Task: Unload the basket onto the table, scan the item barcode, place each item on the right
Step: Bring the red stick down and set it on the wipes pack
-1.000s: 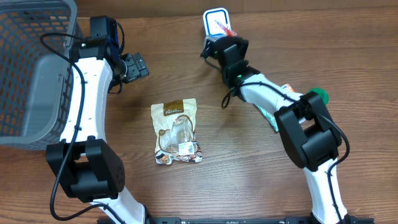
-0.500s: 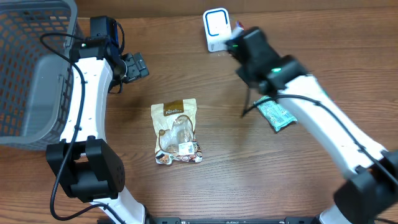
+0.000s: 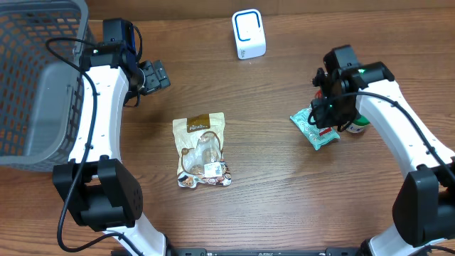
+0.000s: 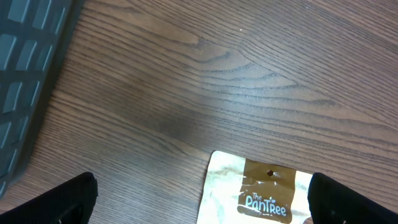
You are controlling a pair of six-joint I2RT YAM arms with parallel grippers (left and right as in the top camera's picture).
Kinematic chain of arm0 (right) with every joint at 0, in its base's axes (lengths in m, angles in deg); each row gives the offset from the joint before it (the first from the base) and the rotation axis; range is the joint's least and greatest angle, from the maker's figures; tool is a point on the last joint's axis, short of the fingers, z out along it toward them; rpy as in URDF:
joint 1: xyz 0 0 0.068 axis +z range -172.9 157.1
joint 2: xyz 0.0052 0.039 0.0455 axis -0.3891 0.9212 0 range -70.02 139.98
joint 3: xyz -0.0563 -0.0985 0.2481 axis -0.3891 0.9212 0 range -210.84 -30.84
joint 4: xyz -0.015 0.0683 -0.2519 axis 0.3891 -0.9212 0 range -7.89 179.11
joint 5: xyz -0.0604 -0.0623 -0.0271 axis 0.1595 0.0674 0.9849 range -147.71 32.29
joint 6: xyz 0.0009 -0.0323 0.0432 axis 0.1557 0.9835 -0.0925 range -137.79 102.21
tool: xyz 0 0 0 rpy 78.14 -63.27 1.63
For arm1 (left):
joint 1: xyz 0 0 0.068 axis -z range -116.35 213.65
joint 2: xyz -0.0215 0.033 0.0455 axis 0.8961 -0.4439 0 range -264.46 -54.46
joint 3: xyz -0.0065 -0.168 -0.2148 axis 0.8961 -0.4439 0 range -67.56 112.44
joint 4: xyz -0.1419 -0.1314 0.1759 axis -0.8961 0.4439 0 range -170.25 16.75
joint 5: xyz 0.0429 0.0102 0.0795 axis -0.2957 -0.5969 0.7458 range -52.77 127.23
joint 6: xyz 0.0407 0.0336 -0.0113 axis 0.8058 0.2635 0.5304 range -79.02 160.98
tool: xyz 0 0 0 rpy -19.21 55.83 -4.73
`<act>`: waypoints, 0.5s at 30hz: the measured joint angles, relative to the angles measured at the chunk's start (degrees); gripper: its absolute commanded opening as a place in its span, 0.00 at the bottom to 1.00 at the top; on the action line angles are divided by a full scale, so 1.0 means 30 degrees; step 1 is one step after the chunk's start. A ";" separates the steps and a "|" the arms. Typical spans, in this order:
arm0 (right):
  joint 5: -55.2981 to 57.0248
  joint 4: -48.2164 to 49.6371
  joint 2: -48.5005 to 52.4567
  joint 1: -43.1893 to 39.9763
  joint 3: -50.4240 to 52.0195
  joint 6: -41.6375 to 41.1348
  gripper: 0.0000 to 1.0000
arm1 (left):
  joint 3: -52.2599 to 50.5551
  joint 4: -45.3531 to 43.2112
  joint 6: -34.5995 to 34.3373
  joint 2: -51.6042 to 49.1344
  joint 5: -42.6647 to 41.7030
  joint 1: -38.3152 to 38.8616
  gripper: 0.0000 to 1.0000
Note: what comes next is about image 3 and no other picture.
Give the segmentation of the teal wet wipes pack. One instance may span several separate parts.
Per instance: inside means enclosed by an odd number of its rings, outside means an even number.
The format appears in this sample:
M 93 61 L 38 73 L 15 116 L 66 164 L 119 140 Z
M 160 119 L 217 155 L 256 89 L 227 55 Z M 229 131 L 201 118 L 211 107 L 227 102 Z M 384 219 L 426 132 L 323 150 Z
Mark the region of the teal wet wipes pack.
M 333 129 L 332 132 L 319 136 L 319 128 L 315 124 L 309 124 L 308 118 L 312 108 L 307 107 L 290 117 L 290 120 L 299 128 L 302 134 L 308 139 L 315 150 L 319 150 L 336 139 L 340 139 L 338 133 Z

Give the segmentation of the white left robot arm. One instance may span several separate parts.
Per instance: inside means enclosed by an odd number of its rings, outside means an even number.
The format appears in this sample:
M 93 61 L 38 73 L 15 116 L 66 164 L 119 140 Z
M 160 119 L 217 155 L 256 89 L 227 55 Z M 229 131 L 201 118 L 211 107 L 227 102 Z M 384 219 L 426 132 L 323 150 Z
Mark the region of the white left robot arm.
M 121 161 L 122 110 L 170 85 L 161 61 L 142 61 L 139 29 L 122 18 L 102 23 L 103 41 L 85 43 L 78 64 L 85 94 L 77 137 L 66 164 L 53 168 L 53 184 L 63 199 L 57 241 L 79 252 L 115 238 L 123 255 L 175 255 L 168 238 L 143 212 L 139 182 Z

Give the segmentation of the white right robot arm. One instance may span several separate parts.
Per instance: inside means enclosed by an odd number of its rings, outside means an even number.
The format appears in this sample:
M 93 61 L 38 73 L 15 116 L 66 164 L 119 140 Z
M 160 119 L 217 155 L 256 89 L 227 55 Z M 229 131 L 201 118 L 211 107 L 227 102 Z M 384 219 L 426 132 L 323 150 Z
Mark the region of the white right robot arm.
M 308 121 L 343 132 L 359 116 L 376 129 L 399 164 L 404 182 L 392 207 L 393 224 L 362 242 L 357 255 L 427 255 L 454 239 L 454 151 L 409 106 L 382 62 L 363 65 L 350 45 L 323 57 L 313 84 Z

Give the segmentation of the red candy bar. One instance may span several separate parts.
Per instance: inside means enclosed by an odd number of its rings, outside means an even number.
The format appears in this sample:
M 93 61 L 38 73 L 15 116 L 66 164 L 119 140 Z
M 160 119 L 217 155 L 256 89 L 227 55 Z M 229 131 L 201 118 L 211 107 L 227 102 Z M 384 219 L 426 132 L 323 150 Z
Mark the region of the red candy bar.
M 314 97 L 315 97 L 316 99 L 322 98 L 322 91 L 321 91 L 321 90 L 318 90 L 318 91 L 316 92 L 316 94 L 314 95 Z M 333 131 L 333 130 L 332 130 L 331 127 L 320 129 L 320 130 L 319 130 L 319 136 L 322 137 L 323 135 L 328 134 L 329 132 L 332 132 L 332 131 Z

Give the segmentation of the white snack bag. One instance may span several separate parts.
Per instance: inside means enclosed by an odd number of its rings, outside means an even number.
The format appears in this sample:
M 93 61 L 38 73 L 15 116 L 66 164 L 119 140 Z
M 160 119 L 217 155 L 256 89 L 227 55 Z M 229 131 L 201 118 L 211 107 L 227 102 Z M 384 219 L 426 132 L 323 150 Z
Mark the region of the white snack bag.
M 180 187 L 196 188 L 199 184 L 229 186 L 232 183 L 223 153 L 224 130 L 225 115 L 222 112 L 173 121 Z

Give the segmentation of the green lid jar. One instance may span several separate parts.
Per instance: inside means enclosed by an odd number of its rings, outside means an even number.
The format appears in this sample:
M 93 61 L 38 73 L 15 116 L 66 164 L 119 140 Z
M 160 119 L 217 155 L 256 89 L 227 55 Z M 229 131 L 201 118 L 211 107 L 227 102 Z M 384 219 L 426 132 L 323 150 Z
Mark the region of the green lid jar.
M 370 122 L 364 116 L 360 115 L 357 119 L 354 119 L 352 123 L 346 129 L 347 132 L 357 134 L 363 132 Z

